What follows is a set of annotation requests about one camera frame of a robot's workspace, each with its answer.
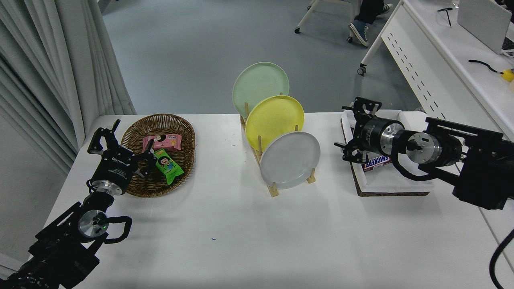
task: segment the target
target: snack package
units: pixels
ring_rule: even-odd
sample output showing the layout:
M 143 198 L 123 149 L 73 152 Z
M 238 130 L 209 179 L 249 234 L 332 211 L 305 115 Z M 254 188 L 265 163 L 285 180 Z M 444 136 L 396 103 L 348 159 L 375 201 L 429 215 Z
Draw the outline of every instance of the snack package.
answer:
M 368 162 L 362 164 L 362 169 L 364 172 L 369 172 L 377 167 L 391 163 L 391 159 L 388 156 L 379 155 L 372 152 L 368 152 L 368 158 L 370 158 Z
M 152 149 L 154 151 L 165 149 L 167 152 L 179 151 L 182 136 L 179 134 L 152 135 L 143 138 L 143 151 L 146 149 L 148 142 L 154 139 Z
M 167 154 L 165 149 L 160 149 L 154 153 L 157 157 L 155 166 L 166 176 L 166 183 L 171 185 L 175 177 L 184 173 L 182 168 Z

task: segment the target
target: blue sneaker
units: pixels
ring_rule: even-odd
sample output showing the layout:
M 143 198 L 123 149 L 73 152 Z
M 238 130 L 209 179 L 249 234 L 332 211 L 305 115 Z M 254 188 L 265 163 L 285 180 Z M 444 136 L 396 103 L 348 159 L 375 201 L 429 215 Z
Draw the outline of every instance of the blue sneaker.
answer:
M 384 4 L 384 7 L 382 9 L 382 12 L 379 15 L 386 14 L 394 7 L 393 4 Z
M 368 30 L 368 25 L 365 22 L 354 20 L 348 26 L 350 28 L 350 31 L 353 32 L 355 37 L 359 40 L 360 44 L 366 47 L 370 45 L 366 38 L 366 31 Z

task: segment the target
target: wicker basket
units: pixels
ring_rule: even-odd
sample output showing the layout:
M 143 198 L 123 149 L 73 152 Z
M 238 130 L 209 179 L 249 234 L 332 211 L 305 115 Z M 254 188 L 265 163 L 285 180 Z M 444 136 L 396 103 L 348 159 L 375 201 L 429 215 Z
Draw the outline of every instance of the wicker basket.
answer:
M 172 114 L 155 114 L 144 117 L 132 124 L 123 135 L 121 145 L 141 153 L 142 139 L 150 135 L 179 134 L 182 136 L 181 150 L 169 153 L 175 162 L 184 170 L 184 174 L 175 178 L 171 185 L 159 170 L 150 172 L 147 178 L 135 175 L 127 189 L 127 193 L 139 197 L 155 197 L 166 194 L 180 186 L 189 176 L 194 164 L 195 136 L 190 123 Z

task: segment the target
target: chair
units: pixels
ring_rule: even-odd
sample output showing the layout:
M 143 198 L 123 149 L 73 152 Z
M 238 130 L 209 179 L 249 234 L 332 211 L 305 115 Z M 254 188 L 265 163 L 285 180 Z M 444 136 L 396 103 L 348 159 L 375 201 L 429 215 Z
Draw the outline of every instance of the chair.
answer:
M 355 18 L 355 16 L 359 13 L 360 5 L 362 3 L 362 0 L 358 0 L 358 6 L 355 7 L 351 2 L 346 1 L 346 0 L 323 0 L 323 1 L 330 2 L 330 3 L 335 3 L 335 4 L 350 5 L 351 8 L 352 8 L 351 9 L 351 15 L 350 15 L 352 21 Z M 302 20 L 300 21 L 300 23 L 298 23 L 298 25 L 295 28 L 295 33 L 296 34 L 300 33 L 300 28 L 303 26 L 303 24 L 305 24 L 305 21 L 307 21 L 309 16 L 312 14 L 312 12 L 314 12 L 314 10 L 316 9 L 317 5 L 320 2 L 321 2 L 321 0 L 312 0 L 310 2 L 309 6 L 307 6 L 307 13 L 305 14 L 305 16 L 303 16 Z M 350 32 L 350 36 L 348 36 L 346 38 L 346 41 L 348 43 L 351 43 L 353 41 L 353 33 Z

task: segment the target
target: laptop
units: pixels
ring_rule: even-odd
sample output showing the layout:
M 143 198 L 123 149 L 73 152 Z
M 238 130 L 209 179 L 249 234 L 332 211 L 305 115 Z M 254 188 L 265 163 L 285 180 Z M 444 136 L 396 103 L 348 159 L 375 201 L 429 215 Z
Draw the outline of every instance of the laptop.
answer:
M 493 0 L 460 0 L 457 23 L 497 54 L 514 52 L 509 30 L 512 13 Z

